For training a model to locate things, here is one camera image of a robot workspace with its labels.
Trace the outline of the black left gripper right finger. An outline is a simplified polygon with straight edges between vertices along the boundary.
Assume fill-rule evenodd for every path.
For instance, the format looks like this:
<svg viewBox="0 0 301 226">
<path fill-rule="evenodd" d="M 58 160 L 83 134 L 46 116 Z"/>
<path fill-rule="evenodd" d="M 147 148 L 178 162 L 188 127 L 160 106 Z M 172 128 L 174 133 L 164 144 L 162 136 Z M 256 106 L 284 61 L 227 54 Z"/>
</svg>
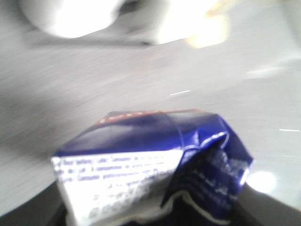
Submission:
<svg viewBox="0 0 301 226">
<path fill-rule="evenodd" d="M 299 226 L 301 211 L 244 186 L 230 214 L 231 226 Z"/>
</svg>

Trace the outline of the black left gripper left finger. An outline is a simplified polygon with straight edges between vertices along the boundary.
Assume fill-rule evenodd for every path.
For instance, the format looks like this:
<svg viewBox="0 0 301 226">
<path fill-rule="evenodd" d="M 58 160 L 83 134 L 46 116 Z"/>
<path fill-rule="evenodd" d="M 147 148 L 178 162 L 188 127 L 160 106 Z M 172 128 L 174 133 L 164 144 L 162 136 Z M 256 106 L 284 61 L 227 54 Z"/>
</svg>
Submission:
<svg viewBox="0 0 301 226">
<path fill-rule="evenodd" d="M 57 184 L 0 217 L 2 226 L 65 226 L 67 210 Z"/>
</svg>

